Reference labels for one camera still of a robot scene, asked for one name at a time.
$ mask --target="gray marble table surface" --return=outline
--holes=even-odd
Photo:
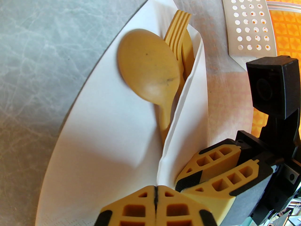
[[[0,225],[34,225],[61,125],[89,73],[146,0],[0,0]],[[209,143],[250,131],[246,72],[228,56],[222,0],[174,0],[202,35]]]

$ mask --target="black rubber pad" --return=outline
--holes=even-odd
[[[113,212],[111,210],[103,211],[99,214],[94,226],[108,226]]]
[[[200,210],[199,213],[202,218],[204,226],[217,226],[212,213],[204,209]]]
[[[191,174],[188,177],[180,179],[177,182],[177,185],[175,186],[175,190],[178,192],[181,192],[185,188],[189,188],[189,187],[200,184],[202,173],[203,173],[203,171],[198,171],[194,174]]]

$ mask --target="fork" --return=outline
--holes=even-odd
[[[184,38],[184,34],[186,32],[186,28],[189,24],[191,18],[191,14],[186,13],[181,10],[177,10],[175,13],[172,22],[167,30],[164,41],[169,45],[171,50],[173,51],[180,70],[180,85],[178,89],[178,94],[182,93],[185,81],[183,78],[184,66],[182,61],[182,42]]]

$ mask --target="yellow spoon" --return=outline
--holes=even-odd
[[[174,96],[180,83],[177,59],[170,47],[145,29],[127,33],[121,40],[117,60],[127,85],[142,99],[157,104],[164,145]]]

